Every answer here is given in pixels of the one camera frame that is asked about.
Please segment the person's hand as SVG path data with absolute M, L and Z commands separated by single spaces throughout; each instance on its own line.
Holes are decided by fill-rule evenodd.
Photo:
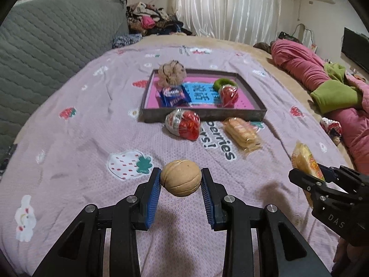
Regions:
M 360 257 L 362 250 L 362 247 L 354 247 L 343 238 L 340 238 L 336 247 L 333 263 L 340 262 L 344 256 L 347 256 L 351 262 L 354 262 Z

